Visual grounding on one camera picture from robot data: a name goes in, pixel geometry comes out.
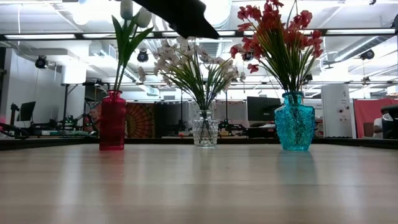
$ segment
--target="table surface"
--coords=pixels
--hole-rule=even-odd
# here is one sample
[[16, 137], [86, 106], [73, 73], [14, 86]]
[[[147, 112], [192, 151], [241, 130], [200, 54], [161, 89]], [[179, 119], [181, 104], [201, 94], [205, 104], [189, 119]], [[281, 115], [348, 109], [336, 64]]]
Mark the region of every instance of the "table surface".
[[0, 152], [0, 223], [398, 223], [398, 151], [76, 145]]

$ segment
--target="desk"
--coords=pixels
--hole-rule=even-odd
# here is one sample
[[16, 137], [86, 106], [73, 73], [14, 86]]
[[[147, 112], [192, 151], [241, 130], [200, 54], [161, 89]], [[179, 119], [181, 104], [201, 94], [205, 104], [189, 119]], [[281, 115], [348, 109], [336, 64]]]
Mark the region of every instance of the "desk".
[[0, 223], [397, 223], [398, 151], [97, 144], [0, 151]]

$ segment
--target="person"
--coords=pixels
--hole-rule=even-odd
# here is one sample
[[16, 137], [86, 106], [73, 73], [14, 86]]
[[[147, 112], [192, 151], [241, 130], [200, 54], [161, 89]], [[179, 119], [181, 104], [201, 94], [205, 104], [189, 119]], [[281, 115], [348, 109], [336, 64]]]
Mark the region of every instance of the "person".
[[[382, 115], [387, 113], [386, 110], [381, 111]], [[383, 124], [382, 124], [382, 116], [380, 118], [376, 118], [373, 122], [373, 137], [374, 138], [383, 138]]]

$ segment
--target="vase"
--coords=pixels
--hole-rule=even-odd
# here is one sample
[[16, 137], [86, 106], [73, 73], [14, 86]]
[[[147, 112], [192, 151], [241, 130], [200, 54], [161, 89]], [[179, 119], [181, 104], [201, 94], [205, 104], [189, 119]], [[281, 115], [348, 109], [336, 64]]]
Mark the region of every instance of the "vase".
[[303, 93], [284, 93], [285, 103], [275, 110], [275, 125], [284, 150], [307, 151], [315, 132], [315, 110], [302, 104]]
[[199, 119], [191, 122], [193, 142], [196, 147], [216, 147], [219, 121], [212, 119], [213, 112], [199, 110]]
[[121, 91], [108, 90], [102, 99], [99, 149], [103, 151], [124, 149], [124, 127], [126, 123], [126, 100]]

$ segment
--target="turquoise glass vase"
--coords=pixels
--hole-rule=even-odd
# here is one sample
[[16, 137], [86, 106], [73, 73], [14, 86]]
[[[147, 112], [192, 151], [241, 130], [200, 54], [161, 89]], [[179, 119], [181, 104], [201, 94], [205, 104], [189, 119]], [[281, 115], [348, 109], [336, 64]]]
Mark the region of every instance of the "turquoise glass vase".
[[284, 150], [307, 151], [315, 130], [315, 110], [302, 104], [303, 93], [284, 93], [285, 104], [275, 110], [275, 125]]

